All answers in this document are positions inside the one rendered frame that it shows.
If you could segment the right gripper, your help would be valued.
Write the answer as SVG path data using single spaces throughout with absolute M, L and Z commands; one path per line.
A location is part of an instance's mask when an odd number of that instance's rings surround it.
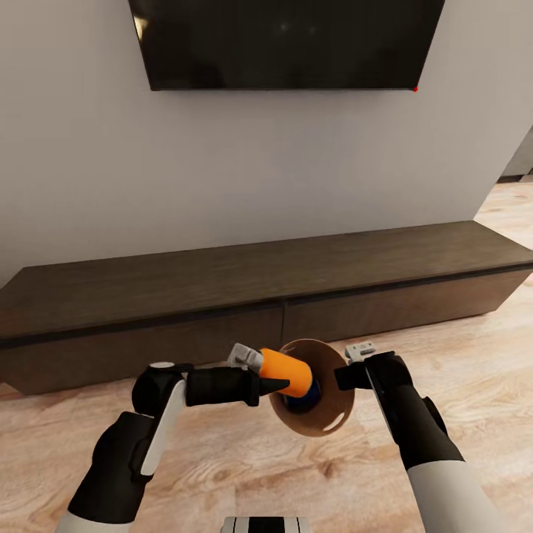
M 334 370 L 335 378 L 338 381 L 338 386 L 340 387 L 340 390 L 347 391 L 355 388 L 372 389 L 367 387 L 366 385 L 363 385 L 363 382 L 361 382 L 360 378 L 358 377 L 358 367 L 361 363 L 364 363 L 364 360 Z

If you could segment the trash can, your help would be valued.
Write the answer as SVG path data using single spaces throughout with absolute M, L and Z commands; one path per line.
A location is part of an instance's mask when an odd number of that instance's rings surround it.
M 319 384 L 321 399 L 286 408 L 280 391 L 269 393 L 276 415 L 291 430 L 307 437 L 320 438 L 338 431 L 348 421 L 355 405 L 355 389 L 340 390 L 334 373 L 337 368 L 349 366 L 348 362 L 327 343 L 311 338 L 290 342 L 279 352 L 309 364 L 312 377 Z M 342 420 L 327 430 L 343 413 Z

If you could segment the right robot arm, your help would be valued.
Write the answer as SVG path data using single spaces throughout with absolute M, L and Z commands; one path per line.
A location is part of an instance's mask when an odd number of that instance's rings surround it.
M 335 369 L 335 378 L 343 391 L 373 388 L 426 533 L 511 533 L 449 438 L 439 408 L 413 386 L 403 358 L 375 350 L 372 341 L 346 346 L 349 366 Z

